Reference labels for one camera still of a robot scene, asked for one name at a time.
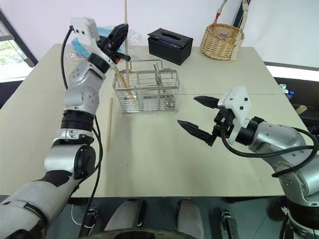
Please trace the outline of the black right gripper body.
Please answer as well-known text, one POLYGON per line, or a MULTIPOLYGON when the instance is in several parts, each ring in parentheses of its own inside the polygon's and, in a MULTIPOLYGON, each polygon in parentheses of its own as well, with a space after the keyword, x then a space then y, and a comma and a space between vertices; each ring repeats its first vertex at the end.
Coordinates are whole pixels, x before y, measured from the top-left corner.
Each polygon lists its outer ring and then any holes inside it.
POLYGON ((233 120, 235 119, 235 115, 231 109, 222 108, 219 110, 216 115, 212 131, 212 139, 216 139, 217 137, 221 137, 221 130, 225 129, 225 137, 229 138, 233 128, 233 120))

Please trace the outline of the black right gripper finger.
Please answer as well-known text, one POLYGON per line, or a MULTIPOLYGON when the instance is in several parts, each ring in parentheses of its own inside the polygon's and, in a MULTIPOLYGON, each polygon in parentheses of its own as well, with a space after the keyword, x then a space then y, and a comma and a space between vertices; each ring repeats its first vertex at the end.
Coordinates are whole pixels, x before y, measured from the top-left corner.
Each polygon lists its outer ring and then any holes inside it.
POLYGON ((196 96, 193 99, 208 108, 211 108, 211 109, 218 108, 218 102, 219 102, 218 98, 209 97, 209 96, 196 96))
POLYGON ((184 120, 177 120, 178 124, 186 130, 190 135, 204 141, 207 145, 212 146, 215 141, 215 136, 201 130, 197 125, 184 120))

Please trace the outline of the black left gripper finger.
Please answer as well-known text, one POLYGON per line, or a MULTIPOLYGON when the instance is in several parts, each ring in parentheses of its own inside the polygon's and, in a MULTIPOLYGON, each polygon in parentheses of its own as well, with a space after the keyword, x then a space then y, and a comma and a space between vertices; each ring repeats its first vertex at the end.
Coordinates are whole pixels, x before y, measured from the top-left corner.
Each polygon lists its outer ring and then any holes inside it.
POLYGON ((111 45, 110 48, 113 50, 118 50, 125 42, 128 31, 129 25, 127 23, 115 26, 112 32, 109 34, 109 41, 111 45))
POLYGON ((115 56, 116 56, 117 62, 119 62, 120 60, 129 62, 131 60, 131 57, 129 55, 123 54, 121 52, 116 52, 115 56))

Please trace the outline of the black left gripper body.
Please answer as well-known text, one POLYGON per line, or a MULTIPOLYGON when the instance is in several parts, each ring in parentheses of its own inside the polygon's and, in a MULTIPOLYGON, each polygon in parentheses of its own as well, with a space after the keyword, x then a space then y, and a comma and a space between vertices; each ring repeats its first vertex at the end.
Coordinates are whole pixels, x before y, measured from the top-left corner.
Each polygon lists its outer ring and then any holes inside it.
POLYGON ((117 52, 120 48, 119 43, 114 43, 108 37, 100 36, 97 45, 115 64, 118 64, 119 58, 117 57, 117 52))

